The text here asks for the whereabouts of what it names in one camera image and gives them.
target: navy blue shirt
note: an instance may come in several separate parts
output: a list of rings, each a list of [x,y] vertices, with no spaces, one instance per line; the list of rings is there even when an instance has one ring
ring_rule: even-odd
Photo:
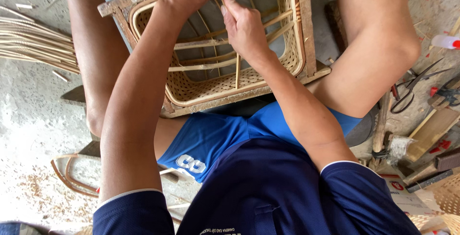
[[[154,189],[109,200],[93,233],[174,234],[163,194]],[[384,179],[354,162],[319,174],[308,155],[269,139],[226,150],[212,166],[178,235],[404,234],[420,232],[393,202]]]

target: blue shorts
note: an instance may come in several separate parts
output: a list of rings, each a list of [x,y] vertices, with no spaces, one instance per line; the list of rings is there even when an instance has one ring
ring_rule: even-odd
[[[361,121],[329,110],[345,136]],[[286,124],[278,102],[273,102],[250,118],[201,112],[190,115],[158,163],[190,174],[201,183],[225,150],[252,138],[276,139],[305,152]]]

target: red plastic piece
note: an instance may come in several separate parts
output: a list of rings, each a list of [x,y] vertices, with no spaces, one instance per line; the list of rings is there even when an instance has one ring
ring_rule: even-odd
[[[433,97],[434,94],[436,94],[437,91],[438,91],[438,88],[437,88],[437,87],[431,87],[431,90],[430,90],[430,97]]]
[[[445,150],[447,150],[447,149],[449,149],[449,147],[450,147],[451,144],[452,144],[451,141],[442,140],[442,141],[438,144],[438,146],[441,147],[441,148],[443,148],[443,149],[445,149]]]
[[[441,150],[440,150],[438,147],[436,147],[436,148],[434,148],[433,150],[430,150],[430,154],[433,154],[433,153],[436,153],[436,152],[440,152],[440,151],[441,151]]]

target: white number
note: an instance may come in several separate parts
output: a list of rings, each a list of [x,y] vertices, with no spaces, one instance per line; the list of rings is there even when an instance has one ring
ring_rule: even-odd
[[[193,159],[193,157],[188,156],[187,154],[180,156],[179,159],[177,159],[176,163],[179,167],[189,169],[191,172],[197,174],[203,172],[206,168],[206,165],[203,162],[195,160]]]

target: knee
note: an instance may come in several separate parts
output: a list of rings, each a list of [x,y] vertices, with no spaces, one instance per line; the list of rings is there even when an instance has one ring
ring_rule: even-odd
[[[101,137],[103,123],[104,115],[95,112],[87,112],[86,126],[88,126],[89,131],[95,136]]]

